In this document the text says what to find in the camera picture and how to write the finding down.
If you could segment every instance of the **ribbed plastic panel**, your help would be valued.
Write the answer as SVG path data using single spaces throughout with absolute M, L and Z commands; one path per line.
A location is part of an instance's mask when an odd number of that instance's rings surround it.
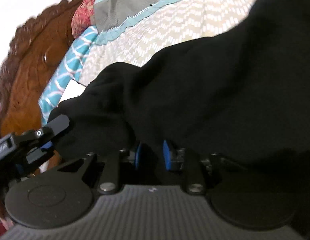
M 17 225 L 0 240 L 302 240 L 290 227 L 254 232 L 220 219 L 200 196 L 178 186 L 126 185 L 102 196 L 80 220 L 56 229 Z

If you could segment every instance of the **gray blanket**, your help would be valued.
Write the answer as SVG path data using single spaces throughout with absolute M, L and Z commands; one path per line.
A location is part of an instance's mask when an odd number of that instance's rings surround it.
M 120 26 L 127 17 L 135 16 L 159 0 L 104 0 L 94 5 L 97 30 L 106 31 Z

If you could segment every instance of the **wooden headboard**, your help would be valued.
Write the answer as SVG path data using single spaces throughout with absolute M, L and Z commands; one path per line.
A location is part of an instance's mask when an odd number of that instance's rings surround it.
M 38 100 L 73 42 L 72 17 L 83 0 L 62 0 L 17 28 L 0 70 L 0 137 L 41 127 Z

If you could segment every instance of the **black garment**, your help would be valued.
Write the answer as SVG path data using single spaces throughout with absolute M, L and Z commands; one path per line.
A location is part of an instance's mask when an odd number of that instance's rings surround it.
M 72 129 L 65 159 L 112 153 L 135 137 L 258 163 L 310 151 L 310 0 L 257 0 L 239 25 L 156 53 L 144 67 L 114 63 L 62 102 Z

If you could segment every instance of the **red patterned pillow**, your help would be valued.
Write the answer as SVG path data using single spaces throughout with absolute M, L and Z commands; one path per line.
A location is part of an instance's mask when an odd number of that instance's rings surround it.
M 74 38 L 78 38 L 87 27 L 93 25 L 91 16 L 94 15 L 95 0 L 84 0 L 77 8 L 71 23 L 72 34 Z

